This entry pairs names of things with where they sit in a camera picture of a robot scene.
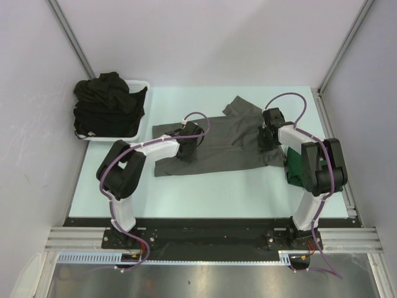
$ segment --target white wall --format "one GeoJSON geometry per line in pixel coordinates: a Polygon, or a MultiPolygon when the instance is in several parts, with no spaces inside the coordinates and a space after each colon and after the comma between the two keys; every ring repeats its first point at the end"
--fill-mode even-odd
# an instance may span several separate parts
{"type": "Polygon", "coordinates": [[[397,1],[374,4],[324,94],[366,226],[397,278],[397,1]]]}
{"type": "Polygon", "coordinates": [[[317,87],[364,0],[60,0],[96,75],[317,87]]]}
{"type": "Polygon", "coordinates": [[[86,79],[44,0],[0,3],[0,297],[60,224],[84,154],[73,86],[86,79]]]}

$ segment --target floor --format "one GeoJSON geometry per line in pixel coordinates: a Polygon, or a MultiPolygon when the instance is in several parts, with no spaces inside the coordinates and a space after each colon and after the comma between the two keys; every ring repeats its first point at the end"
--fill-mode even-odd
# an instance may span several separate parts
{"type": "MultiPolygon", "coordinates": [[[[308,86],[295,87],[213,87],[153,88],[151,107],[143,140],[152,139],[153,125],[173,123],[192,111],[209,117],[221,116],[225,106],[237,95],[264,107],[274,96],[298,92],[308,101],[300,127],[324,137],[320,118],[308,86]]],[[[286,120],[295,120],[303,104],[298,97],[286,96],[272,104],[286,120]]],[[[110,217],[109,205],[99,192],[96,171],[111,143],[90,142],[79,177],[70,217],[110,217]]],[[[268,166],[244,171],[167,176],[155,178],[154,164],[145,164],[140,184],[133,194],[135,217],[162,218],[276,218],[289,217],[298,208],[303,194],[300,187],[287,184],[283,168],[268,166]]],[[[322,215],[346,218],[341,193],[332,196],[322,215]]]]}
{"type": "MultiPolygon", "coordinates": [[[[296,273],[286,266],[144,265],[128,273],[98,270],[83,278],[60,281],[95,265],[57,265],[48,298],[124,297],[322,297],[377,298],[367,255],[333,254],[343,275],[296,273]]],[[[312,266],[324,267],[320,255],[312,266]]]]}

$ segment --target white table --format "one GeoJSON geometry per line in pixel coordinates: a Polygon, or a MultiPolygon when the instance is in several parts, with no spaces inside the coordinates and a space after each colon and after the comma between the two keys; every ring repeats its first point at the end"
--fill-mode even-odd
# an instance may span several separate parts
{"type": "MultiPolygon", "coordinates": [[[[148,126],[142,140],[152,139],[153,125],[178,122],[192,111],[209,117],[222,110],[237,95],[263,108],[274,96],[298,92],[308,101],[300,127],[324,137],[309,87],[205,87],[153,88],[148,126]]],[[[302,110],[299,97],[285,96],[274,102],[285,120],[294,121],[302,110]]],[[[70,217],[110,217],[107,199],[99,192],[96,171],[111,143],[90,142],[79,177],[70,217]]],[[[264,167],[190,176],[154,177],[154,164],[146,164],[134,192],[136,217],[162,218],[276,218],[289,217],[298,208],[303,189],[289,185],[283,168],[264,167]]],[[[341,193],[333,195],[321,217],[346,218],[341,193]]]]}

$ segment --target white basket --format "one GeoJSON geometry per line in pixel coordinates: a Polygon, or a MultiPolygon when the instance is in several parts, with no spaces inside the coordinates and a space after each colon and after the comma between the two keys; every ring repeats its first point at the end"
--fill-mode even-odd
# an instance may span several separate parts
{"type": "Polygon", "coordinates": [[[134,137],[86,137],[85,135],[78,135],[79,138],[86,141],[95,141],[95,142],[116,142],[117,140],[124,140],[126,142],[137,142],[139,137],[143,134],[148,124],[148,113],[150,112],[150,105],[151,105],[151,90],[150,85],[146,81],[137,81],[134,79],[126,79],[125,82],[127,83],[128,87],[130,88],[130,93],[137,93],[141,91],[143,88],[147,87],[148,90],[145,96],[145,102],[143,103],[143,110],[145,114],[142,116],[139,127],[136,135],[134,137]]]}

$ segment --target gray cloth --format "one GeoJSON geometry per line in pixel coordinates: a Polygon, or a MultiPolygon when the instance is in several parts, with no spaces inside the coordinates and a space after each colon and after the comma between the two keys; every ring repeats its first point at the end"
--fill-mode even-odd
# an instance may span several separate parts
{"type": "MultiPolygon", "coordinates": [[[[262,125],[262,111],[237,96],[228,104],[221,117],[209,118],[211,130],[197,147],[197,159],[191,163],[176,157],[156,162],[154,176],[192,175],[223,171],[254,169],[261,166],[284,167],[285,156],[281,148],[260,153],[258,127],[262,125]]],[[[204,130],[205,119],[194,120],[204,130]]],[[[181,128],[181,123],[153,126],[153,137],[181,128]]]]}

